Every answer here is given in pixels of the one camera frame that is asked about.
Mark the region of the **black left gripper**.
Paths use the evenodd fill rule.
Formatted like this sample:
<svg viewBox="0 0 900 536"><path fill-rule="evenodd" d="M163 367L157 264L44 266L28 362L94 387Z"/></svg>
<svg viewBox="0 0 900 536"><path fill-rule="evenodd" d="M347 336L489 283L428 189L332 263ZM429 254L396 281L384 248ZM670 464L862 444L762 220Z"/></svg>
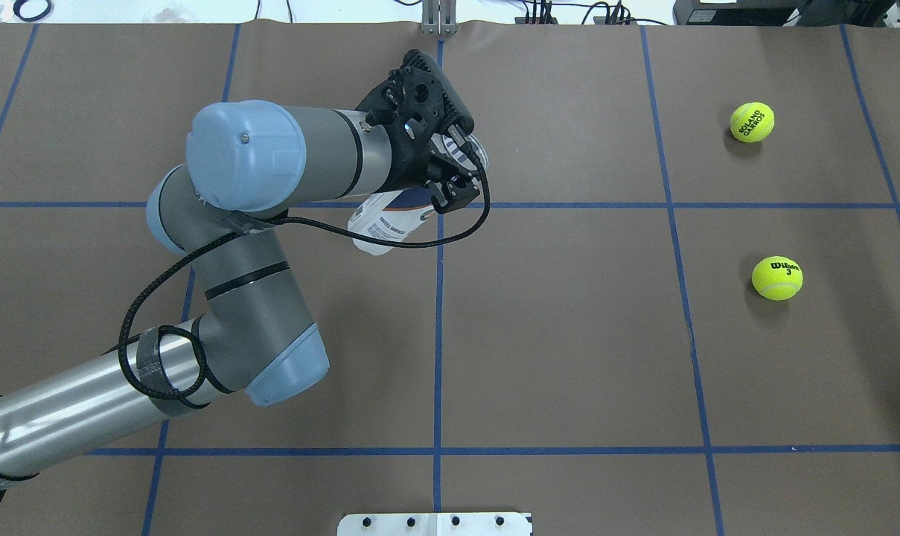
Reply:
<svg viewBox="0 0 900 536"><path fill-rule="evenodd" d="M443 135L447 131L446 112L420 112L406 115L393 113L389 125L389 190L391 192L422 188L430 180L430 139L435 135L435 145L440 153L449 156L469 174L477 172L477 166L454 142ZM468 135L471 149L476 152L484 170L488 172L488 154L483 143L475 135ZM446 181L429 181L430 203L437 214L447 214L467 207L474 200L474 182L463 177Z"/></svg>

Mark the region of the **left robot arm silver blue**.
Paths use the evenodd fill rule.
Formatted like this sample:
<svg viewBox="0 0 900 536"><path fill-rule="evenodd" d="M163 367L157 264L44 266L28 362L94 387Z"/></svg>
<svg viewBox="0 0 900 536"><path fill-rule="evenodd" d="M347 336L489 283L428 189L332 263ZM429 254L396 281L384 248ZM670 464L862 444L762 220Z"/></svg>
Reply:
<svg viewBox="0 0 900 536"><path fill-rule="evenodd" d="M0 494L223 395L272 405L318 383L330 363L276 228L444 245L382 240L290 209L412 188L440 214L464 208L488 195L475 126L449 98L366 98L354 111L246 100L198 112L185 163L147 204L150 230L180 261L133 299L112 350L0 395Z"/></svg>

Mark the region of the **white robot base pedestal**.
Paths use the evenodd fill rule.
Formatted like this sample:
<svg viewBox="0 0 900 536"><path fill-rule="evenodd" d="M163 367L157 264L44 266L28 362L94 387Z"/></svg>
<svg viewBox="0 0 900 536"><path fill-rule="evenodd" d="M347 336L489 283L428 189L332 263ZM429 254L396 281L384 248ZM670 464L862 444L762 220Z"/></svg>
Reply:
<svg viewBox="0 0 900 536"><path fill-rule="evenodd" d="M337 535L532 535L529 513L419 512L348 514Z"/></svg>

